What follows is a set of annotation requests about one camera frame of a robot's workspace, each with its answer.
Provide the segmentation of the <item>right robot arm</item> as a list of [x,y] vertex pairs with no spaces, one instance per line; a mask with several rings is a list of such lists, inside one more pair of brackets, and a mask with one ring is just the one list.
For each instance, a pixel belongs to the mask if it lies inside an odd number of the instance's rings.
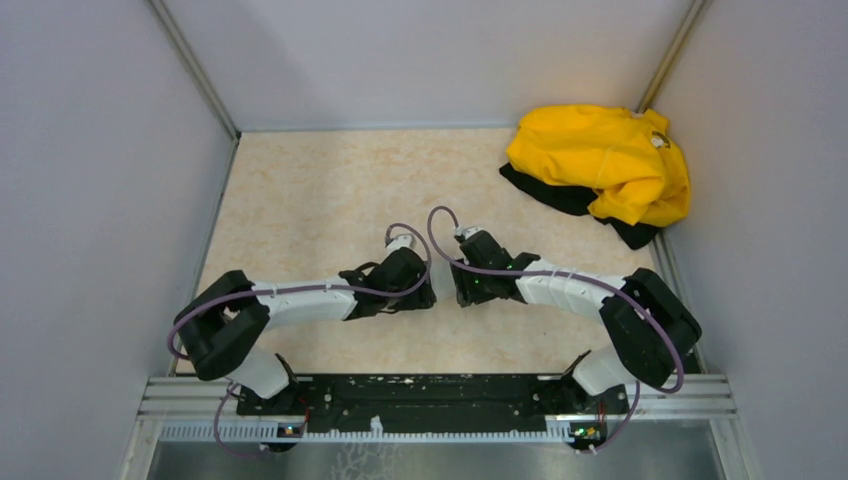
[[702,336],[702,328],[682,301],[646,268],[623,277],[567,270],[539,255],[512,256],[487,231],[457,228],[462,253],[451,272],[461,306],[494,299],[557,307],[599,322],[610,345],[591,351],[566,371],[563,398],[576,412],[590,411],[607,390],[641,382],[657,391],[675,392],[666,381],[678,374],[684,357]]

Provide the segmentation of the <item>white cardboard box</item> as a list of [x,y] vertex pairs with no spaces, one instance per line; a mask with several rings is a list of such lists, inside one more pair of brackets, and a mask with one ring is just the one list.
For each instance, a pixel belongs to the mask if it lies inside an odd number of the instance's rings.
[[437,303],[457,303],[457,288],[450,263],[434,262],[430,270],[429,283]]

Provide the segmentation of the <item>yellow garment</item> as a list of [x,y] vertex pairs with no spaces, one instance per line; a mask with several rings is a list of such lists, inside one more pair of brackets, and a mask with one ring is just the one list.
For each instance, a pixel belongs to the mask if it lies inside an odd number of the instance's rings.
[[669,119],[652,109],[536,108],[520,119],[506,156],[516,171],[548,186],[592,190],[588,211],[597,218],[668,227],[690,212],[685,155]]

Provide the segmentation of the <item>black garment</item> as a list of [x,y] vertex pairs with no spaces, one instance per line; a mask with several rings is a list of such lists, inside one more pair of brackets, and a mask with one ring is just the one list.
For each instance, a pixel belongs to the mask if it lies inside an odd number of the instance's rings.
[[589,205],[598,199],[598,195],[588,187],[547,185],[528,174],[518,172],[509,162],[501,166],[498,172],[519,191],[543,205],[572,216],[588,215],[598,223],[611,226],[631,250],[647,246],[662,231],[661,227],[644,223],[629,225],[615,218],[595,217],[589,213]]

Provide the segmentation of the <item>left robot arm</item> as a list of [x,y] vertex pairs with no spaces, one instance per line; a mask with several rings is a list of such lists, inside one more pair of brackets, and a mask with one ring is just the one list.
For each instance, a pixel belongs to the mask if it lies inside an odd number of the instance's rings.
[[178,339],[201,381],[226,379],[260,397],[277,414],[300,399],[294,374],[279,353],[258,345],[267,331],[315,321],[350,321],[432,308],[437,301],[429,264],[412,248],[388,251],[379,262],[322,281],[276,285],[249,280],[242,270],[222,275],[178,314]]

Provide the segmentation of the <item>aluminium frame rail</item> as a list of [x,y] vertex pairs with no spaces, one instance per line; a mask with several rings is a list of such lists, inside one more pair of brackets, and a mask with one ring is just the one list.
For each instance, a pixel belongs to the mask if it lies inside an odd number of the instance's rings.
[[622,420],[695,421],[737,414],[728,381],[694,374],[682,388],[618,386],[582,405],[556,375],[314,374],[288,405],[224,380],[148,381],[138,416],[167,440],[258,443],[558,443],[598,438]]

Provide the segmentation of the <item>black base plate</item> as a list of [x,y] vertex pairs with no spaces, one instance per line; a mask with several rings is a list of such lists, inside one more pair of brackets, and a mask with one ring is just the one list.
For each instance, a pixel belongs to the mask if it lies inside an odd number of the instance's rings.
[[624,387],[591,397],[560,374],[314,374],[262,399],[237,395],[242,416],[303,416],[310,433],[359,433],[378,418],[386,433],[540,432],[556,415],[624,414]]

